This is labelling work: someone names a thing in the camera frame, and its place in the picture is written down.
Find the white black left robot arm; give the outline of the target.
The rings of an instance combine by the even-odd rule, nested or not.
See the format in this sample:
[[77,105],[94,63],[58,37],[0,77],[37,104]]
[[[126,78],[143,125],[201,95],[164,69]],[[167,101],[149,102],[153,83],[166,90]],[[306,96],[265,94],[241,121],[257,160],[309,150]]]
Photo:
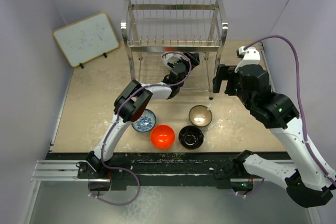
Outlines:
[[200,55],[196,52],[165,52],[161,55],[162,58],[173,56],[176,60],[168,60],[171,70],[161,82],[143,84],[132,80],[116,98],[111,123],[99,144],[87,156],[90,173],[96,178],[107,174],[105,162],[111,159],[122,135],[131,123],[140,118],[149,102],[175,97],[191,71],[200,64]]

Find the blue white patterned bowl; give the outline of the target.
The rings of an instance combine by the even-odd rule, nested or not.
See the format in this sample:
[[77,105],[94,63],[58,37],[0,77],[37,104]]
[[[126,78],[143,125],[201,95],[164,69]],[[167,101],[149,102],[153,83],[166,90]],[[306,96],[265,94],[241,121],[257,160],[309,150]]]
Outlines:
[[132,123],[132,127],[137,132],[151,131],[156,125],[156,115],[153,111],[145,109],[142,115]]

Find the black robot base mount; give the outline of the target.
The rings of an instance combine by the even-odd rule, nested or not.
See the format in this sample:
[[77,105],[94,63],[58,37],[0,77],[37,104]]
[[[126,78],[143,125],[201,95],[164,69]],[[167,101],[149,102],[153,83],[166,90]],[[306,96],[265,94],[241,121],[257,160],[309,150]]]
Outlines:
[[125,190],[128,186],[215,187],[230,189],[238,182],[251,184],[259,180],[234,165],[237,152],[206,153],[116,153],[109,166],[94,172],[84,153],[49,153],[45,160],[79,161],[78,178],[108,179],[98,183],[104,189]]

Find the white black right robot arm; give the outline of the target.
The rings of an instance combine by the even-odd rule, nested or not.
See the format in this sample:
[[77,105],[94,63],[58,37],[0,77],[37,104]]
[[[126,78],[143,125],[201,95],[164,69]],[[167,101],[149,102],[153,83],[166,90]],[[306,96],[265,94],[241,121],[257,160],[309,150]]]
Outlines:
[[234,173],[265,178],[284,188],[304,208],[326,205],[335,190],[335,171],[319,154],[312,140],[304,136],[303,117],[289,97],[271,90],[269,74],[260,65],[217,67],[213,92],[227,81],[225,94],[237,96],[258,122],[281,142],[295,167],[280,165],[245,150],[237,155]]

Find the white ceramic bowl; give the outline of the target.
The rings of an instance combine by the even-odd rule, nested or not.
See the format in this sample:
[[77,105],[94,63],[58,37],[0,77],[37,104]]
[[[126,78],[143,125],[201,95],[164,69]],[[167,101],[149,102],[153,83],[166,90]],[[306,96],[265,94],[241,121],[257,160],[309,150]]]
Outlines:
[[161,56],[161,59],[162,59],[162,62],[163,62],[163,66],[169,70],[172,69],[173,65],[183,59],[183,57],[180,55],[180,54],[176,54],[176,53],[173,53],[173,52],[170,52],[166,55],[162,55]]

